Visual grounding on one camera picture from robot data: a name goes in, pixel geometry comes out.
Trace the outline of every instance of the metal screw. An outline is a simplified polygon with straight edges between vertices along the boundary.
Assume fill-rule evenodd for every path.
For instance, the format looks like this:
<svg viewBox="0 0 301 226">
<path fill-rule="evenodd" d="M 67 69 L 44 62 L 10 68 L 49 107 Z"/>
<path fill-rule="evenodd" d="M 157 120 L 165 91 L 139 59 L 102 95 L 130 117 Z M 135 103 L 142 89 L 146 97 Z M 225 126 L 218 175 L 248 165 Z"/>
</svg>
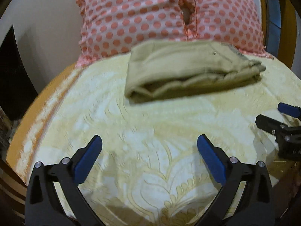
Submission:
<svg viewBox="0 0 301 226">
<path fill-rule="evenodd" d="M 231 163 L 235 164 L 238 162 L 238 159 L 236 157 L 232 156 L 232 157 L 230 157 L 230 161 L 231 161 Z"/>
<path fill-rule="evenodd" d="M 260 167 L 264 167 L 264 166 L 265 166 L 265 164 L 264 164 L 263 161 L 259 161 L 259 162 L 258 162 L 258 165 L 259 165 Z"/>
<path fill-rule="evenodd" d="M 62 163 L 66 165 L 66 164 L 69 163 L 69 161 L 70 161 L 70 158 L 69 158 L 69 157 L 65 157 L 65 158 L 62 160 Z"/>
<path fill-rule="evenodd" d="M 41 167 L 41 165 L 42 165 L 42 162 L 40 162 L 40 161 L 38 161 L 37 163 L 35 163 L 35 167 L 36 167 L 36 168 Z"/>
</svg>

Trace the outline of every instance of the folded beige fabric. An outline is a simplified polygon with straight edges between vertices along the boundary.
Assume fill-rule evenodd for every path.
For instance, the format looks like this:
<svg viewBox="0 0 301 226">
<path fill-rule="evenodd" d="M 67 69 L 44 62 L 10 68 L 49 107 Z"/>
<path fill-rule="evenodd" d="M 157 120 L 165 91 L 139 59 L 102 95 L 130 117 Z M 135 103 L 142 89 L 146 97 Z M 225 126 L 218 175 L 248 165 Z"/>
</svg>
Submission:
<svg viewBox="0 0 301 226">
<path fill-rule="evenodd" d="M 265 67 L 230 44 L 149 40 L 131 50 L 125 96 L 134 102 L 255 83 Z"/>
</svg>

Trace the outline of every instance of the cream bedspread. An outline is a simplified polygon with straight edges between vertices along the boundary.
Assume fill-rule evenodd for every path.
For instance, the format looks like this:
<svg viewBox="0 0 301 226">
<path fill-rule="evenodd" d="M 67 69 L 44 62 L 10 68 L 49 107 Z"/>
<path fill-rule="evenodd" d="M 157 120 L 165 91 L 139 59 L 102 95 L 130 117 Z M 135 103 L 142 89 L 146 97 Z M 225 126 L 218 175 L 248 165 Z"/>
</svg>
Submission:
<svg viewBox="0 0 301 226">
<path fill-rule="evenodd" d="M 79 188 L 107 225 L 195 222 L 220 188 L 197 151 L 203 133 L 228 156 L 251 164 L 266 161 L 273 184 L 291 166 L 275 158 L 274 138 L 255 126 L 259 114 L 293 124 L 277 105 L 300 105 L 301 81 L 280 61 L 260 58 L 266 71 L 253 85 L 135 105 L 124 98 L 129 57 L 116 56 L 83 70 L 43 131 L 31 163 L 71 157 L 98 134 L 103 150 Z M 242 191 L 243 184 L 228 215 Z M 62 191 L 58 194 L 71 214 Z"/>
</svg>

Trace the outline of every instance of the wooden furniture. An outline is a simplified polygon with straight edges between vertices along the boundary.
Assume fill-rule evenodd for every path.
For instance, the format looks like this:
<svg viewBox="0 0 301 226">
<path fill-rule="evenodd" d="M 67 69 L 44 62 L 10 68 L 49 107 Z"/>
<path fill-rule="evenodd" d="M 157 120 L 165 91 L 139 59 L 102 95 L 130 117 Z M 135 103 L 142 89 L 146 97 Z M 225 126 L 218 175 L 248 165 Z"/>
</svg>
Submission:
<svg viewBox="0 0 301 226">
<path fill-rule="evenodd" d="M 5 218 L 8 218 L 10 208 L 15 213 L 15 216 L 11 216 L 13 222 L 3 225 L 21 225 L 20 222 L 24 222 L 26 191 L 24 182 L 0 159 L 0 222 L 2 223 L 2 213 L 6 213 Z"/>
<path fill-rule="evenodd" d="M 0 108 L 0 150 L 6 149 L 9 146 L 7 133 L 9 130 L 9 122 L 4 112 Z"/>
</svg>

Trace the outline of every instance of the pink polka dot pillowcase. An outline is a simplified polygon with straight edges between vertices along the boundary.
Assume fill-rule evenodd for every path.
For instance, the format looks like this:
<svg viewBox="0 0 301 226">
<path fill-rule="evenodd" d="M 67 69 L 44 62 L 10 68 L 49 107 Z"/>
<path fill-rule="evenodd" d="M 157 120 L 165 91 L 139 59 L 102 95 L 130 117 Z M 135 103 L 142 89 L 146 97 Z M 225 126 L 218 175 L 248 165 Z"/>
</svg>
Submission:
<svg viewBox="0 0 301 226">
<path fill-rule="evenodd" d="M 143 40 L 187 40 L 178 1 L 76 0 L 83 17 L 77 66 L 128 52 Z"/>
<path fill-rule="evenodd" d="M 190 39 L 233 44 L 243 53 L 272 57 L 265 52 L 263 32 L 253 0 L 186 0 L 195 2 L 190 17 Z"/>
</svg>

